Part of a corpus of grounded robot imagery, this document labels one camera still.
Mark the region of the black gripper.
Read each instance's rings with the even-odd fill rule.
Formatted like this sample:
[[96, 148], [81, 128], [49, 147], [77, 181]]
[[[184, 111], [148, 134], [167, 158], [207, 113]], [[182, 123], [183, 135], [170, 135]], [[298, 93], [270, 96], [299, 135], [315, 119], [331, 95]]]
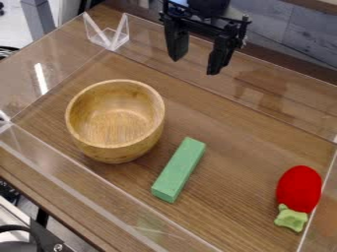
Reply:
[[238, 47], [244, 44], [250, 16], [231, 5], [231, 0], [160, 0], [160, 4], [170, 58], [178, 61], [187, 54], [190, 32], [215, 37], [207, 74], [216, 75], [228, 64], [236, 40]]

